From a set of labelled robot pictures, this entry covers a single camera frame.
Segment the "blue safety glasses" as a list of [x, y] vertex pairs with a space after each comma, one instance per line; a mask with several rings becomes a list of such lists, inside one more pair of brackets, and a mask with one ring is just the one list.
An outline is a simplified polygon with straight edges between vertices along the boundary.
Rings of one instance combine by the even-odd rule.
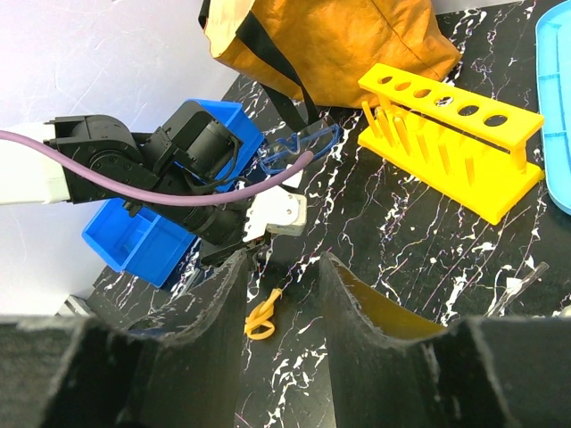
[[276, 175], [293, 165], [304, 152], [312, 152], [313, 160], [324, 157], [338, 143], [340, 126], [331, 118], [320, 119], [288, 138], [280, 137], [258, 150], [261, 169]]

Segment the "clear test tube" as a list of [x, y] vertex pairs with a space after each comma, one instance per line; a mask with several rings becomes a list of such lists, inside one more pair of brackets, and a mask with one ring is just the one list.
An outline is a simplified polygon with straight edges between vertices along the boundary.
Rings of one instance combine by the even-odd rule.
[[541, 276], [550, 268], [546, 262], [541, 262], [523, 279], [509, 277], [505, 292], [500, 296], [498, 301], [492, 305], [486, 315], [488, 317], [497, 317], [506, 309], [517, 297], [526, 291], [532, 284], [537, 282]]

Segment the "yellow test tube rack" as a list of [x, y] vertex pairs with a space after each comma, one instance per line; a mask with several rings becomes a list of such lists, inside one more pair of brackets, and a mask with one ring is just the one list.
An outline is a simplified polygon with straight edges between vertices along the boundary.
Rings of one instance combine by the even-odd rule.
[[542, 115], [381, 63], [358, 84], [379, 102], [359, 145], [487, 222], [544, 179], [526, 154]]

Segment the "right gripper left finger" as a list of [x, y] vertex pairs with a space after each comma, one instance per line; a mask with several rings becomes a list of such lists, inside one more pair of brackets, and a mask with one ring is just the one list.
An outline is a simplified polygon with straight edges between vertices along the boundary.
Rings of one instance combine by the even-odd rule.
[[98, 317], [3, 317], [4, 427], [229, 427], [248, 258], [120, 330]]

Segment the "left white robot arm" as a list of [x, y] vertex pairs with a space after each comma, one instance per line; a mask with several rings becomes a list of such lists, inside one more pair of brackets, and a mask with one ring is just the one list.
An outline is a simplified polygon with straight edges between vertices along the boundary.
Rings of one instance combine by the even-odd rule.
[[247, 240], [250, 200], [204, 207], [155, 204], [96, 184], [23, 144], [37, 138], [43, 148], [114, 182], [179, 196], [219, 194], [240, 180], [260, 146], [252, 123], [240, 125], [238, 103], [187, 100], [152, 133], [135, 133], [108, 115], [67, 116], [1, 134], [1, 203], [74, 204], [121, 198], [131, 216], [150, 210], [201, 239], [200, 263], [217, 267], [235, 251], [251, 255], [269, 245], [269, 233]]

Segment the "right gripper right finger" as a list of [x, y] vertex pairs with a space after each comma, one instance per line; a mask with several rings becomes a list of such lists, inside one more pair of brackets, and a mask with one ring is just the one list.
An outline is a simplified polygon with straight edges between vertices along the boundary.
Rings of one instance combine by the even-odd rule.
[[340, 427], [567, 427], [570, 322], [464, 317], [442, 326], [322, 254], [319, 292]]

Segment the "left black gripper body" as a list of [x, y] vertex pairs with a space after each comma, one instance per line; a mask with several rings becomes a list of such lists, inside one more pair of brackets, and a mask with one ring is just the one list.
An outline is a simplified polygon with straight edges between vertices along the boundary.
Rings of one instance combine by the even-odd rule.
[[245, 242], [246, 214], [253, 198], [207, 207], [196, 207], [183, 223], [192, 235], [201, 239], [199, 264], [203, 268], [219, 267], [236, 251], [245, 250], [256, 259], [268, 247], [268, 234]]

